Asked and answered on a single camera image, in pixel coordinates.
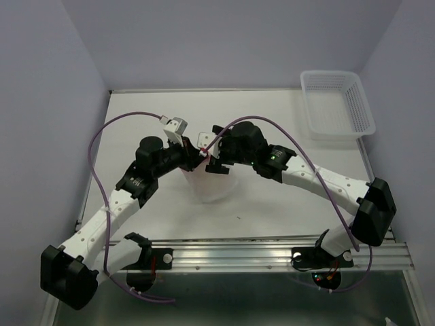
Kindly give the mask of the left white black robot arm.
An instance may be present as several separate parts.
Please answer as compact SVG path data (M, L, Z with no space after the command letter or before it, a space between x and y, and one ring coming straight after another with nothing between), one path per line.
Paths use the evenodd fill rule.
M135 155L104 196L104 206L59 247L50 245L41 254L41 288L75 310L90 302L104 277L130 265L156 268L158 257L147 238L131 232L109 252L110 238L154 195L160 177L177 168L191 172L204 160L187 137L168 147L158 137L145 137Z

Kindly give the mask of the white mesh laundry bag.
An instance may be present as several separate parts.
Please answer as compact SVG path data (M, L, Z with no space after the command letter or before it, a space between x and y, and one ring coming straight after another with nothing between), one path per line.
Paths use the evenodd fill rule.
M228 175L208 173L205 168L208 161L202 162L193 171L182 170L194 195L202 203L210 203L227 197L238 185L234 173Z

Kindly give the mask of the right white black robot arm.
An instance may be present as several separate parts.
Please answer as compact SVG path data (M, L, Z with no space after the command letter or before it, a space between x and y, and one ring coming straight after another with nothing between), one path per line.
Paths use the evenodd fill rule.
M388 183L380 178L368 182L352 179L310 162L301 151L267 142L251 122L239 122L228 130L214 126L200 133L197 145L210 161L208 173L229 173L234 164L250 165L265 179L298 187L331 201L333 208L351 215L341 226L328 229L302 258L328 265L345 251L360 244L379 247L397 208Z

